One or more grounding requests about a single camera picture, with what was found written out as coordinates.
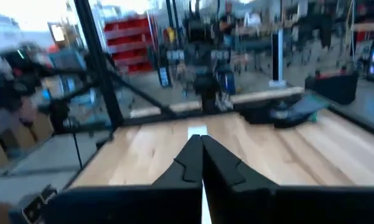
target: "wooden tabletop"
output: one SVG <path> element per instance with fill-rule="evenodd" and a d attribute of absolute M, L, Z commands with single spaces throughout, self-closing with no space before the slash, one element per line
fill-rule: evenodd
<path fill-rule="evenodd" d="M 287 130 L 236 113 L 120 128 L 71 187 L 151 184 L 196 132 L 281 185 L 374 185 L 374 135 L 324 110 Z"/>

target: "red shelving unit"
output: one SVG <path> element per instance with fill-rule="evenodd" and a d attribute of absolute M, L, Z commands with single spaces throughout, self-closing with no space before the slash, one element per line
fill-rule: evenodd
<path fill-rule="evenodd" d="M 104 34 L 108 53 L 122 71 L 129 73 L 152 70 L 148 60 L 147 47 L 156 41 L 152 36 L 155 30 L 149 25 L 153 19 L 148 16 L 129 17 L 106 22 Z"/>

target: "wooden table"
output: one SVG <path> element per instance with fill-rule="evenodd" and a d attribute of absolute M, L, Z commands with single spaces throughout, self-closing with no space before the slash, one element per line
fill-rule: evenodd
<path fill-rule="evenodd" d="M 211 135 L 281 185 L 374 185 L 374 135 L 323 110 L 287 130 L 236 113 L 119 128 L 71 187 L 151 184 L 192 134 Z"/>

